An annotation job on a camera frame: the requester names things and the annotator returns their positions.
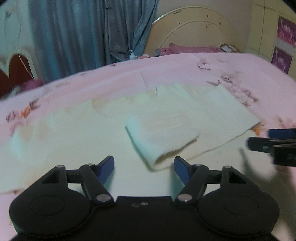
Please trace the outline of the magenta pillow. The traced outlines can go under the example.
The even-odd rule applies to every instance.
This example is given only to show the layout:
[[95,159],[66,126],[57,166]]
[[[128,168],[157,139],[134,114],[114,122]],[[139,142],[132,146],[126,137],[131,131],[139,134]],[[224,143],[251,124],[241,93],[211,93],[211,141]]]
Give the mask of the magenta pillow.
[[221,48],[215,47],[186,47],[179,46],[174,43],[170,43],[168,47],[163,47],[155,50],[154,56],[165,56],[171,54],[181,54],[181,53],[221,53],[223,50]]

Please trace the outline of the cream white garment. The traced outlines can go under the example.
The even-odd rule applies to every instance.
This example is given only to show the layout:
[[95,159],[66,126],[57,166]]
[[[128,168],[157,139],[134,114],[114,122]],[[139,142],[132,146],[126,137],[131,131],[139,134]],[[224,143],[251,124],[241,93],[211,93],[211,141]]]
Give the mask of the cream white garment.
[[174,84],[92,99],[15,130],[1,146],[1,192],[27,188],[54,166],[76,169],[111,155],[112,192],[171,195],[175,156],[200,160],[259,122],[222,85]]

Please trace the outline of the red heart-shaped headboard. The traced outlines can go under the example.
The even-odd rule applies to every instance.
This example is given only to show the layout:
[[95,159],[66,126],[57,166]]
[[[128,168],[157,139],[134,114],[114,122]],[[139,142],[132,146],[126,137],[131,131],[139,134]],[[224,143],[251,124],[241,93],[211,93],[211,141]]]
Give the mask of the red heart-shaped headboard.
[[7,58],[1,56],[1,99],[43,85],[36,63],[34,55],[26,48],[10,51]]

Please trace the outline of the white pump bottle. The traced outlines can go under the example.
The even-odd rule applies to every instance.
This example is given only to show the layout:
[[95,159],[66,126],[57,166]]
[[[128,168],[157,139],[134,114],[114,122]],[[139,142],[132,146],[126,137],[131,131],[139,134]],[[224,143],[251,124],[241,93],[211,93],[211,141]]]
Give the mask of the white pump bottle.
[[136,60],[137,56],[134,54],[133,50],[129,51],[129,59],[130,60]]

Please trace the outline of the pink floral bed sheet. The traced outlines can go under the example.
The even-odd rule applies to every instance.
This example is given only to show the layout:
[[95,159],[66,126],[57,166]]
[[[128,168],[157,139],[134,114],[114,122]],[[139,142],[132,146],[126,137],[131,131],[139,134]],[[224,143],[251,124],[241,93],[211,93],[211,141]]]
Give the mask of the pink floral bed sheet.
[[[260,122],[253,128],[264,137],[270,128],[295,127],[295,81],[267,61],[243,53],[187,53],[120,62],[77,73],[1,102],[1,146],[17,128],[53,111],[92,99],[117,100],[158,86],[222,85]],[[210,169],[233,166],[269,193],[280,206],[273,235],[295,239],[295,168],[275,167],[265,153],[249,151],[246,140],[230,141],[200,160]],[[24,189],[1,192],[1,240],[9,240],[8,207]]]

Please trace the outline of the cream round headboard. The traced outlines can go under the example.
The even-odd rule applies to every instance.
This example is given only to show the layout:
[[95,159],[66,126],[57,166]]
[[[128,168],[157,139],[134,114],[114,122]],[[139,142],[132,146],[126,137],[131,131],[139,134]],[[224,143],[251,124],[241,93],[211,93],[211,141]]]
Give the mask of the cream round headboard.
[[228,44],[243,50],[237,33],[226,18],[199,6],[174,9],[157,18],[152,24],[144,53],[153,57],[156,49],[168,47],[171,43],[185,47]]

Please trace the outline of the purple wall poster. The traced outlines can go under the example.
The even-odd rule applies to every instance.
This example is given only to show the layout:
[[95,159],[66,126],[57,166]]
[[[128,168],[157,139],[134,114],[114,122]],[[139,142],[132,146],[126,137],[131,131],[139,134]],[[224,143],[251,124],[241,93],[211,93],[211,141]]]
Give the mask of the purple wall poster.
[[295,23],[279,16],[271,63],[288,74],[295,53]]

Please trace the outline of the blue grey curtain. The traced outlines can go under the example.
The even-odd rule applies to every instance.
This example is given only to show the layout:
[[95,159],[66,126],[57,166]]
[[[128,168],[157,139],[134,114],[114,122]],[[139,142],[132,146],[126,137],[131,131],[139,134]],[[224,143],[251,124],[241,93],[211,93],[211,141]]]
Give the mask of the blue grey curtain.
[[141,56],[157,8],[157,1],[29,1],[44,80]]

